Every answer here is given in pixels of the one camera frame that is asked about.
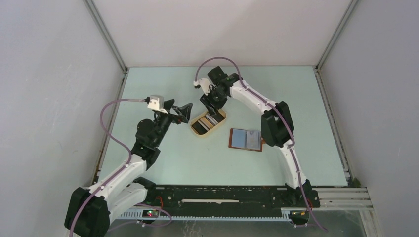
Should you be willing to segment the brown leather card holder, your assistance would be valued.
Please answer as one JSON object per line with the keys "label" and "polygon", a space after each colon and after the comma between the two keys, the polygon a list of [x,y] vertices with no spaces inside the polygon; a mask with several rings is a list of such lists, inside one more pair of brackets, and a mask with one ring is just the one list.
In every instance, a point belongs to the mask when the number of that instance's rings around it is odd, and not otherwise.
{"label": "brown leather card holder", "polygon": [[259,130],[230,129],[229,148],[262,152],[263,144],[264,141]]}

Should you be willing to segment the grey credit card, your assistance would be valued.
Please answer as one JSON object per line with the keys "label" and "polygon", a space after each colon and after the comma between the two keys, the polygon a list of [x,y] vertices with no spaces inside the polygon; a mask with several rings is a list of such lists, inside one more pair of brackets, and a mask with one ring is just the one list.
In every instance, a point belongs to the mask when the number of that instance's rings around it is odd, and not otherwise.
{"label": "grey credit card", "polygon": [[258,130],[246,131],[246,148],[249,150],[261,149],[261,135]]}

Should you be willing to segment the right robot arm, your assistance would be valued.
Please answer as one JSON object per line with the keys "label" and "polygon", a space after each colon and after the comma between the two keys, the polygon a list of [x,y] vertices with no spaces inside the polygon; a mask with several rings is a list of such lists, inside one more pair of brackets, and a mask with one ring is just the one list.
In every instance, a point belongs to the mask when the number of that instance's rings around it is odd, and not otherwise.
{"label": "right robot arm", "polygon": [[257,92],[242,78],[240,72],[227,75],[219,66],[205,78],[195,78],[193,85],[203,91],[200,101],[211,115],[223,108],[229,98],[236,99],[261,117],[263,141],[283,154],[287,199],[293,206],[307,200],[311,184],[305,176],[295,152],[293,120],[287,103],[276,103]]}

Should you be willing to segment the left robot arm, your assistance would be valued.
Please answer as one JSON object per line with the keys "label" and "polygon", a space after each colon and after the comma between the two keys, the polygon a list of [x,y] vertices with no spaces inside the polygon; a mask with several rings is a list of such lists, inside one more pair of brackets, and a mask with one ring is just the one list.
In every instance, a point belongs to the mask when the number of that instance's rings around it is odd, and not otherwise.
{"label": "left robot arm", "polygon": [[103,237],[113,221],[138,203],[152,205],[156,192],[137,183],[157,160],[161,144],[172,124],[187,124],[192,103],[181,107],[175,100],[164,100],[152,95],[139,100],[154,113],[153,119],[143,119],[136,126],[135,143],[132,149],[122,144],[128,157],[108,176],[87,188],[78,187],[71,195],[64,226],[71,237]]}

